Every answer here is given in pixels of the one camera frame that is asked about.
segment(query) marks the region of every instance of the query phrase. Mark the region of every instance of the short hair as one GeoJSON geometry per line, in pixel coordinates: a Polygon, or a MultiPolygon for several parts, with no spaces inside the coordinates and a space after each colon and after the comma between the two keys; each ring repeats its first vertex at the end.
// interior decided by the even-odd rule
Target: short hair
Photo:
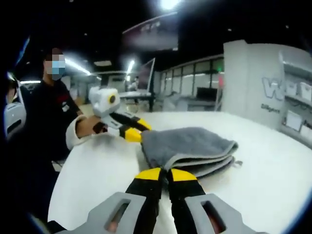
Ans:
{"type": "Polygon", "coordinates": [[[58,48],[53,48],[52,50],[50,50],[46,57],[45,57],[45,60],[47,61],[52,61],[53,60],[53,55],[64,55],[63,52],[58,49],[58,48]]]}

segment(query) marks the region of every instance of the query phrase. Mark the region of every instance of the fluorescent light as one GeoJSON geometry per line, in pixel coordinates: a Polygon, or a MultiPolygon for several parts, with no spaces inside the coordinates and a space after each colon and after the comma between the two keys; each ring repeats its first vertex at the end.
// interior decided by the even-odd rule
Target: fluorescent light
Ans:
{"type": "MultiPolygon", "coordinates": [[[[201,76],[205,76],[205,73],[200,73],[200,74],[195,74],[196,77],[201,77],[201,76]]],[[[186,76],[182,76],[183,78],[187,78],[187,77],[193,77],[193,75],[186,75],[186,76]]]]}
{"type": "Polygon", "coordinates": [[[8,72],[8,77],[12,80],[15,81],[14,77],[12,76],[12,74],[10,72],[8,72]]]}
{"type": "Polygon", "coordinates": [[[65,59],[66,64],[68,64],[71,67],[76,68],[77,70],[87,74],[88,76],[91,75],[91,72],[89,72],[88,70],[84,69],[83,67],[79,66],[78,64],[74,63],[73,61],[69,60],[69,59],[65,59]]]}
{"type": "Polygon", "coordinates": [[[21,81],[21,84],[39,84],[41,80],[26,80],[26,81],[21,81]]]}
{"type": "Polygon", "coordinates": [[[135,61],[131,60],[131,62],[129,64],[129,67],[128,67],[128,70],[127,70],[127,74],[129,74],[132,71],[132,68],[133,68],[134,64],[135,64],[135,61]]]}
{"type": "Polygon", "coordinates": [[[105,67],[105,66],[111,66],[112,62],[110,62],[109,60],[105,60],[105,61],[96,61],[94,62],[94,64],[98,67],[105,67]]]}
{"type": "Polygon", "coordinates": [[[180,0],[162,0],[161,7],[165,10],[171,10],[178,5],[180,0]]]}

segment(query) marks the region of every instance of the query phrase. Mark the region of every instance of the window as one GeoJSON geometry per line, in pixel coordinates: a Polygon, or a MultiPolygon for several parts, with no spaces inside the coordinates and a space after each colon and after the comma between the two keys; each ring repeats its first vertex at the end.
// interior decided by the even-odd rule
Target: window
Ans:
{"type": "Polygon", "coordinates": [[[161,74],[161,82],[160,82],[160,92],[164,93],[165,91],[165,78],[166,78],[166,73],[161,74]]]}
{"type": "Polygon", "coordinates": [[[180,93],[180,86],[181,86],[181,68],[174,69],[174,77],[173,77],[173,84],[172,84],[172,91],[180,93]]]}
{"type": "Polygon", "coordinates": [[[193,64],[183,67],[183,75],[192,75],[193,74],[193,64]]]}
{"type": "Polygon", "coordinates": [[[181,68],[176,68],[174,70],[174,77],[181,77],[181,68]]]}
{"type": "Polygon", "coordinates": [[[195,72],[207,72],[210,71],[210,61],[199,62],[195,66],[195,72]]]}
{"type": "Polygon", "coordinates": [[[218,72],[224,72],[224,59],[220,58],[213,60],[213,70],[218,72]]]}
{"type": "Polygon", "coordinates": [[[182,90],[183,96],[191,96],[193,91],[193,75],[182,76],[182,90]]]}
{"type": "Polygon", "coordinates": [[[209,88],[210,87],[210,75],[200,73],[195,75],[194,83],[194,96],[197,95],[197,88],[209,88]]]}
{"type": "Polygon", "coordinates": [[[219,87],[219,76],[220,74],[213,74],[211,87],[217,89],[219,87]]]}
{"type": "Polygon", "coordinates": [[[166,88],[165,88],[165,94],[169,95],[172,91],[172,70],[167,72],[167,78],[166,78],[166,88]]]}

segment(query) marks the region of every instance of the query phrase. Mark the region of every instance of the gray towel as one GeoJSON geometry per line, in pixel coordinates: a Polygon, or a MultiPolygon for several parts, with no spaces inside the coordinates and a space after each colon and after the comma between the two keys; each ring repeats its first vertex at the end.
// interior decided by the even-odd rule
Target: gray towel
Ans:
{"type": "Polygon", "coordinates": [[[179,168],[196,177],[229,168],[238,144],[203,128],[144,131],[142,149],[151,168],[179,168]]]}

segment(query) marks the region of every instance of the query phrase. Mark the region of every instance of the hand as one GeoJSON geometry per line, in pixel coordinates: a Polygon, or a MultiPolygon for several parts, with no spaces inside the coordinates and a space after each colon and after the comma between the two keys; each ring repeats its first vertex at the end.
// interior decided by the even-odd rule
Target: hand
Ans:
{"type": "Polygon", "coordinates": [[[95,134],[93,127],[99,122],[101,122],[101,119],[97,116],[90,116],[81,120],[76,124],[76,135],[78,138],[82,138],[95,134]]]}
{"type": "Polygon", "coordinates": [[[77,111],[77,115],[78,115],[78,116],[81,116],[81,115],[83,115],[83,112],[82,112],[81,110],[78,110],[78,111],[77,111]]]}

